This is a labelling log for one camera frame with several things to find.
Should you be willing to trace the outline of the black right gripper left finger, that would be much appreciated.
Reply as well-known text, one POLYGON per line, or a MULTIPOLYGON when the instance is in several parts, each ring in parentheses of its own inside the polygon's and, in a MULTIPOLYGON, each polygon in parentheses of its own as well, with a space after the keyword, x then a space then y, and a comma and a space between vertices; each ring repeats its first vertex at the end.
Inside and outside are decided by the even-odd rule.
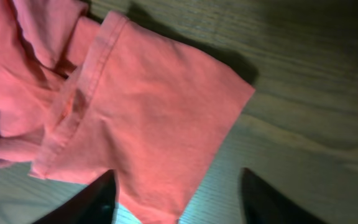
POLYGON ((114 171, 108 170, 34 224, 112 224, 116 194, 114 171))

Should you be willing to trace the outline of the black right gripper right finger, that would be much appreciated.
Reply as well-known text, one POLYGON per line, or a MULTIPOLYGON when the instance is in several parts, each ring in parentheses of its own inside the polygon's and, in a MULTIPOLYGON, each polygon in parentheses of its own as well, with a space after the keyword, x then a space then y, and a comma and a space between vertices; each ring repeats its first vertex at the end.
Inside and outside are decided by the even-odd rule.
POLYGON ((240 194, 248 224, 324 224, 249 168, 242 171, 240 194))

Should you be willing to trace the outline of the red soccer t-shirt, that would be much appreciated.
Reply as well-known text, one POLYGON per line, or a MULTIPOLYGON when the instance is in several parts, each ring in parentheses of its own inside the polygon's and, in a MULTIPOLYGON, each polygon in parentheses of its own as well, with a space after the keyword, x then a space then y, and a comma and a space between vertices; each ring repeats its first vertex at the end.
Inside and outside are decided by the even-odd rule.
POLYGON ((81 1, 0 0, 0 168, 116 171, 142 223, 176 223, 254 89, 230 67, 81 1))

